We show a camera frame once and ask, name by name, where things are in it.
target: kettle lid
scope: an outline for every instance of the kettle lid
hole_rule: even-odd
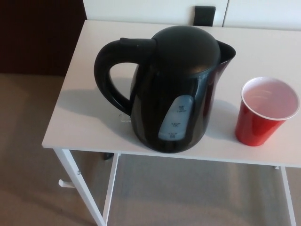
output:
[[[168,27],[153,39],[157,41],[155,62],[163,70],[193,74],[215,68],[220,62],[217,40],[197,27]]]

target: white wall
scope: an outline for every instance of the white wall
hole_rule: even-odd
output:
[[[224,26],[301,30],[301,0],[229,0]]]
[[[194,6],[215,6],[214,26],[222,26],[228,0],[83,0],[89,20],[189,24]]]

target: kettle spout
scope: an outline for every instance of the kettle spout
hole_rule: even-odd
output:
[[[235,49],[221,41],[217,41],[218,45],[220,46],[221,50],[221,60],[220,64],[215,69],[216,78],[219,79],[228,64],[231,62],[231,60],[235,57],[236,51]]]

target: cup rim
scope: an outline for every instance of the cup rim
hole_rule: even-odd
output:
[[[290,88],[290,89],[294,92],[294,95],[295,95],[296,100],[297,100],[297,102],[298,102],[298,106],[297,106],[297,108],[296,108],[296,111],[295,111],[293,114],[291,114],[291,115],[289,115],[289,116],[287,116],[287,117],[285,117],[285,118],[271,118],[271,117],[268,117],[268,116],[259,114],[258,112],[256,112],[255,110],[253,110],[253,109],[246,103],[246,101],[245,101],[245,98],[244,98],[244,89],[246,88],[246,85],[247,85],[248,83],[250,83],[250,82],[252,82],[252,81],[254,81],[254,80],[258,80],[258,79],[269,79],[269,80],[274,80],[274,81],[280,82],[280,83],[282,83],[282,84],[285,84],[288,88]],[[300,108],[300,99],[299,99],[299,96],[298,96],[297,92],[296,92],[290,85],[288,85],[286,82],[284,82],[284,81],[282,81],[282,80],[279,80],[279,79],[272,78],[272,77],[268,77],[268,76],[261,76],[261,77],[256,77],[256,78],[252,78],[252,79],[248,80],[248,81],[243,85],[243,87],[241,88],[240,95],[241,95],[242,101],[244,102],[244,104],[247,106],[247,108],[248,108],[251,112],[253,112],[254,114],[256,114],[256,115],[258,115],[258,116],[260,116],[260,117],[262,117],[262,118],[264,118],[264,119],[268,119],[268,120],[273,120],[273,121],[284,121],[284,120],[290,119],[290,118],[294,117],[294,116],[297,114],[297,112],[299,111],[299,108]]]

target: white metal frame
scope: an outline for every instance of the white metal frame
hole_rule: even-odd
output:
[[[114,189],[114,182],[118,164],[118,158],[120,154],[114,154],[112,169],[109,179],[109,185],[107,190],[107,196],[104,204],[103,216],[101,215],[93,196],[91,195],[89,188],[81,175],[81,172],[70,152],[68,149],[54,149],[57,157],[61,161],[62,165],[64,166],[65,170],[67,171],[72,183],[63,182],[62,180],[59,181],[60,186],[62,187],[74,187],[79,192],[81,198],[83,199],[84,203],[86,204],[88,210],[90,211],[93,219],[95,220],[97,226],[106,226],[108,223],[109,218],[109,211],[110,205],[113,195]]]
[[[89,191],[87,184],[85,183],[83,176],[81,175],[81,172],[80,172],[70,150],[54,149],[54,151],[72,181],[72,183],[71,183],[71,182],[64,182],[64,181],[60,180],[59,185],[61,187],[69,187],[69,188],[75,187],[78,190],[78,192],[79,192],[81,198],[83,199],[84,203],[86,204],[87,208],[89,209],[96,224],[98,226],[107,226],[108,219],[109,219],[110,206],[111,206],[111,201],[112,201],[112,196],[113,196],[113,189],[114,189],[117,165],[118,165],[118,160],[119,160],[120,154],[116,153],[116,154],[114,154],[114,157],[113,157],[110,179],[109,179],[107,195],[106,195],[106,199],[105,199],[103,216],[102,216],[95,203],[94,198],[92,197],[92,195]],[[281,167],[275,166],[275,169],[279,169],[279,168],[281,169],[281,176],[282,176],[282,180],[283,180],[285,197],[286,197],[286,202],[287,202],[287,207],[288,207],[288,212],[289,212],[289,217],[290,217],[290,222],[291,222],[290,225],[297,226],[295,216],[294,216],[294,211],[293,211],[293,203],[292,203],[291,193],[290,193],[289,184],[288,184],[288,180],[287,180],[286,170],[285,170],[284,166],[281,166]]]

